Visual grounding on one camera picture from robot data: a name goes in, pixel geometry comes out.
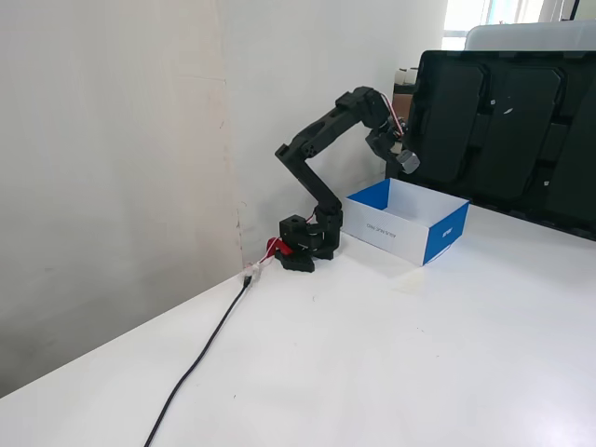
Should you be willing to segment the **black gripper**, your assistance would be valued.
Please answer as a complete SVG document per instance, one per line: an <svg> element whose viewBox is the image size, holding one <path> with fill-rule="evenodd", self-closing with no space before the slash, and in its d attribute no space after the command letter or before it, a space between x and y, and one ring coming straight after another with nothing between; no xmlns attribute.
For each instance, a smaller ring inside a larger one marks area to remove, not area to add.
<svg viewBox="0 0 596 447"><path fill-rule="evenodd" d="M398 176L404 171L404 160L398 155L410 149L390 124L372 129L365 141L373 153L386 162L386 176Z"/></svg>

